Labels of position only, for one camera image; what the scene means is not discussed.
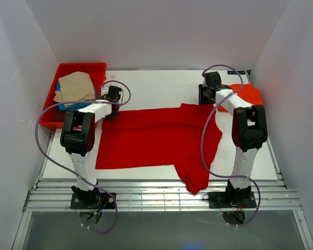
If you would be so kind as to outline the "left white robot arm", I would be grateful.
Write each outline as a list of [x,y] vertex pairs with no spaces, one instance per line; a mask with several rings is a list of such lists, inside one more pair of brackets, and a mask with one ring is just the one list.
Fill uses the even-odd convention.
[[67,110],[60,143],[73,162],[77,182],[71,187],[72,209],[114,209],[114,198],[96,188],[98,182],[91,175],[91,151],[95,143],[95,126],[104,118],[119,115],[115,99],[101,99],[79,110]]

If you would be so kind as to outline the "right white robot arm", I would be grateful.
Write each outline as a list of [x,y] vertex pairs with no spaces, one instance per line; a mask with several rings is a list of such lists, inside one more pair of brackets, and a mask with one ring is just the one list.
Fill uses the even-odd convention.
[[211,208],[257,206],[251,190],[251,173],[255,158],[268,138],[266,112],[262,105],[244,101],[226,85],[200,84],[199,103],[224,107],[233,117],[232,141],[236,148],[233,171],[226,176],[227,186],[223,192],[208,194]]

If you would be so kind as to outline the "red t shirt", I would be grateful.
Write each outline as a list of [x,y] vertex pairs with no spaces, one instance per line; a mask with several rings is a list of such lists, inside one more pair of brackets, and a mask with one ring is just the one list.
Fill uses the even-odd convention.
[[121,111],[102,122],[96,169],[174,165],[192,194],[206,189],[222,132],[213,105]]

